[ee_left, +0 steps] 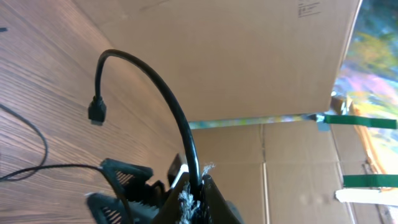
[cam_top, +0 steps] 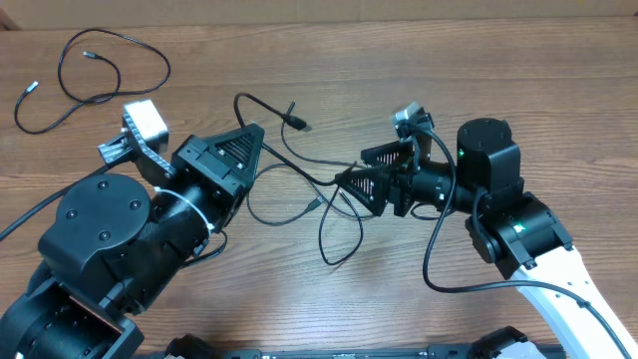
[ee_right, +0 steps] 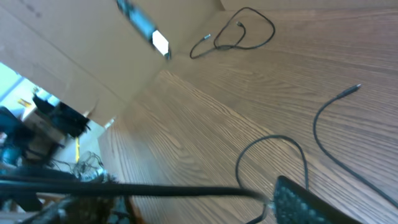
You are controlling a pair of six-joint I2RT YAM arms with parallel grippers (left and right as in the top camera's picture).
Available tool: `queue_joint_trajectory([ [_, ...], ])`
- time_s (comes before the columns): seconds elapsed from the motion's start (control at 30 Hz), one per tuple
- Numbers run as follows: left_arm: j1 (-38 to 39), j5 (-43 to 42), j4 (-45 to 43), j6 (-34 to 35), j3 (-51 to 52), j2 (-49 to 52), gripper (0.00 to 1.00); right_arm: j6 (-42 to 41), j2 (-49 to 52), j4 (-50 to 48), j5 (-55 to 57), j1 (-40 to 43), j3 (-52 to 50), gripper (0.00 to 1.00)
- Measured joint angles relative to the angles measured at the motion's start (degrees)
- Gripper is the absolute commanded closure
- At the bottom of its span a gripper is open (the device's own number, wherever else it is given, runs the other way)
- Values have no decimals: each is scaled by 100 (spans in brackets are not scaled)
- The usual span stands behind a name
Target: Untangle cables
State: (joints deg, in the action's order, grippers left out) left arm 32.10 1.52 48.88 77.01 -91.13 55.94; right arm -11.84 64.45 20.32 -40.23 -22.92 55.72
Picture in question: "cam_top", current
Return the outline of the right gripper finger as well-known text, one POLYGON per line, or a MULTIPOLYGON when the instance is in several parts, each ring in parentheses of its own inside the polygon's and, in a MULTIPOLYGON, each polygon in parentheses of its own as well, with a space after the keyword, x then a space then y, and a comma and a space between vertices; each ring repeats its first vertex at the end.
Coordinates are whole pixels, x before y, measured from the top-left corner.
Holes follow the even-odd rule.
POLYGON ((361 160, 371 167, 392 167, 403 164, 412 154, 413 145, 411 142, 395 141, 363 150, 361 160))
POLYGON ((336 175, 335 181, 372 215, 383 214, 390 194, 391 170, 388 166, 348 169, 336 175))

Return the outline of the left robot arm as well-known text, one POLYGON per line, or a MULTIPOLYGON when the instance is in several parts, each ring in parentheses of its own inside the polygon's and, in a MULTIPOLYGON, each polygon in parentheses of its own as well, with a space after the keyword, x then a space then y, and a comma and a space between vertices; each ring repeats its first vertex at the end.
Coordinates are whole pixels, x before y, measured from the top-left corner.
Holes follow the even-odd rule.
POLYGON ((134 356, 144 339, 134 317, 206 257, 253 186, 263 138, 257 125, 187 138, 154 193, 118 174, 75 184, 39 240, 43 274, 2 316, 2 356, 134 356))

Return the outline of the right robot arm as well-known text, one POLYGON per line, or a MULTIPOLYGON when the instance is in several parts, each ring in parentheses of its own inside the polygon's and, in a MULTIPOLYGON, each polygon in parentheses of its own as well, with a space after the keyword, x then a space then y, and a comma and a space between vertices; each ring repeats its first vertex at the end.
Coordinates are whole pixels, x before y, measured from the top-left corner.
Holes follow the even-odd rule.
POLYGON ((337 185, 372 215, 386 205, 404 216, 414 204, 467 214, 475 251, 494 265, 497 282, 445 288, 471 293, 514 288, 538 311, 571 358, 634 358, 637 343, 593 283, 557 215, 525 190, 521 154, 507 122, 480 118, 458 130, 452 153, 428 114, 394 120, 397 140, 362 151, 365 166, 337 175, 337 185))

